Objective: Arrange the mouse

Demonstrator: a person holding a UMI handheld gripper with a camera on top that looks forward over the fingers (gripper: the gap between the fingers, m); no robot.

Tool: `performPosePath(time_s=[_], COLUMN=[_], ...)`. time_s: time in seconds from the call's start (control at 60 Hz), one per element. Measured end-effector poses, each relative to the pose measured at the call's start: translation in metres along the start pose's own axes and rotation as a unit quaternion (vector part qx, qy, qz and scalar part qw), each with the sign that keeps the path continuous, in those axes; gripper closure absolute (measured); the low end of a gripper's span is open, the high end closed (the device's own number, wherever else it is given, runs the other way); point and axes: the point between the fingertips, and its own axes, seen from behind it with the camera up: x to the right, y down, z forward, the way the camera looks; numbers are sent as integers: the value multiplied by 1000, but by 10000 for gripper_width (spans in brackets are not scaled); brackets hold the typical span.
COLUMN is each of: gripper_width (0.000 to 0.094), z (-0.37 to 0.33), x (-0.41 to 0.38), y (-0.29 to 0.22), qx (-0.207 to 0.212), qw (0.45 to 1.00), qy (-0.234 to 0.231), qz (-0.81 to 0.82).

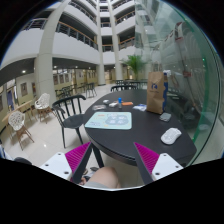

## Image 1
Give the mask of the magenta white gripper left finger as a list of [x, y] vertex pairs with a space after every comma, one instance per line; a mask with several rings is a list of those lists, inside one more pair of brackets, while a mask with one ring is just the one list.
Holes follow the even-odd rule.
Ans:
[[65, 180], [79, 184], [90, 154], [91, 143], [88, 142], [67, 153], [57, 152], [40, 168]]

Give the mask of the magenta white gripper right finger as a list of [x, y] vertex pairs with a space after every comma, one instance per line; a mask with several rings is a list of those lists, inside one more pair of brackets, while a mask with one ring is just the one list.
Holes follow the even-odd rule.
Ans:
[[145, 185], [182, 169], [167, 153], [157, 154], [139, 143], [134, 145], [136, 163]]

